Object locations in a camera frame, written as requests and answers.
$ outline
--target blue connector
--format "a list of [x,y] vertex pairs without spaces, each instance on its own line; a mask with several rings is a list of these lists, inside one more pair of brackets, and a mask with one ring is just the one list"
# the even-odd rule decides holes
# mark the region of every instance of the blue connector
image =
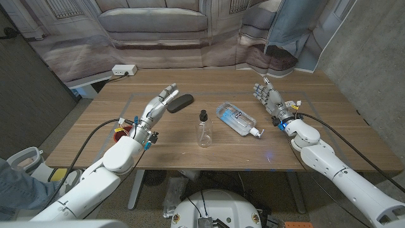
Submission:
[[149,149],[151,147],[151,144],[152,144],[151,142],[147,142],[144,149],[145,150]]
[[277,127],[278,127],[280,130],[284,130],[286,126],[287,126],[287,124],[285,124],[285,123],[280,123]]

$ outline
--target jeans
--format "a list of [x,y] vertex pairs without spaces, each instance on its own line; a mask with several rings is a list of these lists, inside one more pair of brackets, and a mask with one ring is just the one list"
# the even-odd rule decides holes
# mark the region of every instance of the jeans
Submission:
[[13,170],[0,158],[0,220],[10,220],[15,209],[41,209],[59,182],[43,183],[24,172]]

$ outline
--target white robotic arm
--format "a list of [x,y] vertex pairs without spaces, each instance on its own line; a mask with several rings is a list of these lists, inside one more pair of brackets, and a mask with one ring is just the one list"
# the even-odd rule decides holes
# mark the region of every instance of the white robotic arm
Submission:
[[153,98],[146,106],[139,124],[134,124],[128,136],[122,136],[100,160],[85,170],[79,184],[31,221],[84,218],[118,187],[120,178],[117,175],[131,171],[133,157],[156,142],[158,133],[150,130],[177,95],[176,84],[172,84]]
[[301,152],[303,162],[328,177],[374,227],[405,227],[405,203],[387,196],[342,162],[333,148],[320,139],[320,133],[296,119],[268,79],[265,82],[266,86],[255,85],[254,96],[273,115],[273,124],[294,136],[291,145]]

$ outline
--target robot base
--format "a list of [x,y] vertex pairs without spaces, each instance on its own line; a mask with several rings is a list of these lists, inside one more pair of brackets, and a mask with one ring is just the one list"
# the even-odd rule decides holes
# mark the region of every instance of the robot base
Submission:
[[[222,189],[208,189],[204,190],[202,194],[208,217],[212,217],[212,220],[219,219],[230,228],[261,227],[258,211],[250,202],[238,194]],[[197,226],[200,218],[197,208],[203,218],[207,217],[201,193],[195,193],[189,198],[196,206],[190,203],[188,199],[181,202],[171,218],[170,227],[212,227],[211,225]]]

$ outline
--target white power strip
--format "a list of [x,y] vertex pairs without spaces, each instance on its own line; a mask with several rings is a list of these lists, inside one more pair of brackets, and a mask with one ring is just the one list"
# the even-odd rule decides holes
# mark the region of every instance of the white power strip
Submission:
[[125,72],[128,72],[129,76],[133,76],[137,70],[137,66],[134,64],[115,65],[112,69],[113,74],[116,76],[123,76],[125,75]]

